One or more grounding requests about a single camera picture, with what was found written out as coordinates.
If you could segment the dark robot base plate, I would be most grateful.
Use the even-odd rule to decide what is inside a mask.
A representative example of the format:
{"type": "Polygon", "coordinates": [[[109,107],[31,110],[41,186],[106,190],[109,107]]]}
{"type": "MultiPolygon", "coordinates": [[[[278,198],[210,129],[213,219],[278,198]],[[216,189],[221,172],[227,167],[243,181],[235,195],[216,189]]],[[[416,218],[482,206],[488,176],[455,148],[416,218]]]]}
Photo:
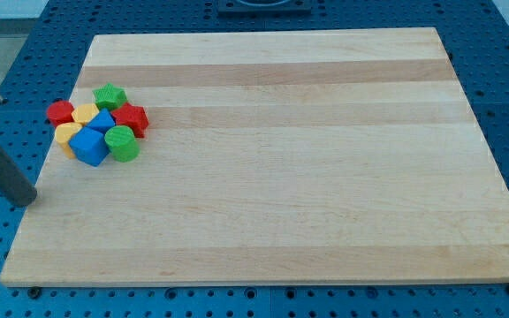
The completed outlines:
{"type": "Polygon", "coordinates": [[[217,13],[238,14],[290,14],[310,13],[313,0],[217,0],[217,13]]]}

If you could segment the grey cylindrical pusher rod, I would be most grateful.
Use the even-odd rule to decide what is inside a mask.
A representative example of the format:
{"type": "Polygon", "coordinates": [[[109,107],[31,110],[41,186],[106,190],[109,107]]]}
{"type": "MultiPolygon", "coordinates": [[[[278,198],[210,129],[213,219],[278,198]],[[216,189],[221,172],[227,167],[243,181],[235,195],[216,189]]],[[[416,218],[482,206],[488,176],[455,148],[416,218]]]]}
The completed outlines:
{"type": "Polygon", "coordinates": [[[37,197],[37,190],[0,146],[0,193],[13,206],[26,207],[37,197]]]}

